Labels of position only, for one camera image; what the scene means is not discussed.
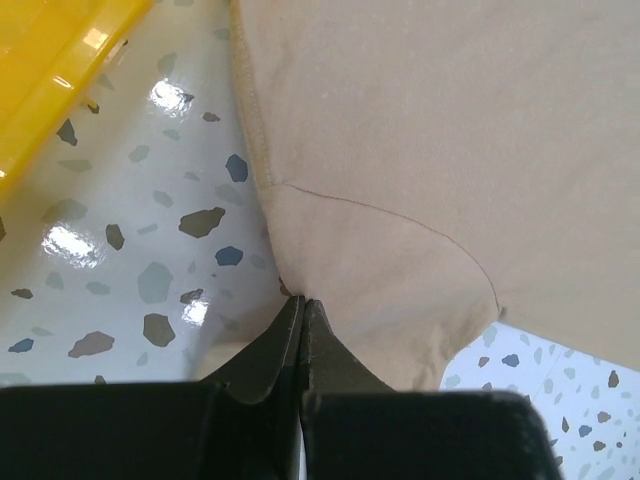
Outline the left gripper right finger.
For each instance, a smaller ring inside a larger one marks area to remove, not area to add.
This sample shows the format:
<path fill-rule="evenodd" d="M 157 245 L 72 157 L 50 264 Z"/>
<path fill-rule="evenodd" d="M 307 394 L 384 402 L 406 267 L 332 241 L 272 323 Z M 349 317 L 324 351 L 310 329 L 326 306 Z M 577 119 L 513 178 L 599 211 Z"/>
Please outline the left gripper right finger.
<path fill-rule="evenodd" d="M 299 367 L 307 477 L 382 479 L 385 423 L 377 414 L 392 389 L 337 338 L 318 300 L 305 305 Z"/>

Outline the beige t shirt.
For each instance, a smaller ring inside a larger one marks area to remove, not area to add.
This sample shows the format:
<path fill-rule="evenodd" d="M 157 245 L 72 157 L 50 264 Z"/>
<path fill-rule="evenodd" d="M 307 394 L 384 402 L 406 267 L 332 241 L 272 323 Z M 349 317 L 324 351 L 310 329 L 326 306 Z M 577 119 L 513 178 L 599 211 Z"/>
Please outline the beige t shirt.
<path fill-rule="evenodd" d="M 493 321 L 639 365 L 635 1 L 234 1 L 280 276 L 398 390 Z"/>

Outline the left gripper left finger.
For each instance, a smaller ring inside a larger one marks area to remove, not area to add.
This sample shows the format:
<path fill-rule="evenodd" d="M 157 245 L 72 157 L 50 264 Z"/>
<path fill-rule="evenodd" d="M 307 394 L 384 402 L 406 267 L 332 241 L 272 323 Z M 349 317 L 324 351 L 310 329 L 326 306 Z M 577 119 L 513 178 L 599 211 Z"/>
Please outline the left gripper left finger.
<path fill-rule="evenodd" d="M 204 382 L 217 388 L 205 472 L 212 479 L 296 479 L 303 297 Z"/>

